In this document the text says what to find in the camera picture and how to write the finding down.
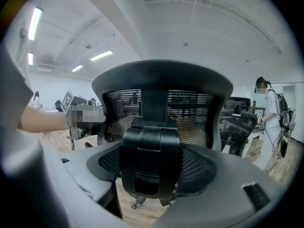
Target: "white pants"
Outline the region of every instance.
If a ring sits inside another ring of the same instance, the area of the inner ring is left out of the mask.
[[[258,168],[260,168],[261,170],[267,168],[269,160],[271,159],[271,156],[273,154],[272,144],[274,145],[275,148],[277,147],[277,143],[280,140],[280,137],[278,136],[281,134],[281,131],[282,129],[280,127],[266,128],[266,130],[264,131],[264,141],[263,141],[260,156],[255,162],[253,162],[253,164],[256,165]]]

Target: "backpack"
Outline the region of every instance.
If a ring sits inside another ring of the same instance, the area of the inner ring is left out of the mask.
[[[285,97],[283,94],[277,94],[274,89],[269,89],[269,91],[272,91],[275,93],[276,100],[279,102],[279,107],[280,109],[278,110],[278,114],[280,115],[280,127],[287,128],[289,129],[289,124],[290,124],[290,115],[289,115],[289,110],[288,110],[288,105],[287,101],[285,100]]]

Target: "black hair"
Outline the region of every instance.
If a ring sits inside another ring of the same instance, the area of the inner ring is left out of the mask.
[[[35,92],[34,100],[35,100],[36,97],[40,98],[40,97],[39,97],[39,92],[38,92],[38,91]]]
[[[257,80],[256,80],[256,86],[260,86],[261,83],[263,83],[266,87],[267,85],[270,85],[271,86],[271,83],[269,81],[266,81],[263,77],[259,77]]]

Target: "ceiling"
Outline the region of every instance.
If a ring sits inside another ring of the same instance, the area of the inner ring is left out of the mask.
[[[240,86],[261,75],[277,82],[304,79],[293,34],[269,0],[31,2],[43,9],[30,42],[31,70],[92,79],[119,64],[164,58],[211,67]],[[90,61],[107,50],[113,54]],[[287,64],[294,74],[286,79]],[[72,73],[78,65],[84,67]]]

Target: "ceiling light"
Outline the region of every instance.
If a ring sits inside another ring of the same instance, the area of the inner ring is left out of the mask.
[[[28,31],[28,38],[30,40],[35,39],[35,33],[36,33],[36,29],[37,29],[37,25],[38,25],[41,13],[42,13],[42,9],[35,8],[32,19],[30,21],[30,26],[29,26],[29,31]]]
[[[72,70],[72,72],[76,72],[77,70],[81,69],[82,67],[83,67],[82,65],[79,65],[79,66],[75,67],[75,68]]]
[[[104,52],[104,53],[102,53],[102,54],[99,54],[99,55],[97,55],[97,56],[91,58],[90,60],[91,60],[91,61],[95,61],[95,60],[97,60],[97,59],[100,59],[100,58],[105,57],[105,56],[107,56],[107,55],[110,55],[110,54],[112,54],[112,53],[113,53],[112,51],[106,51],[106,52]]]
[[[33,65],[33,57],[34,57],[34,54],[33,53],[28,53],[28,64],[29,65]]]

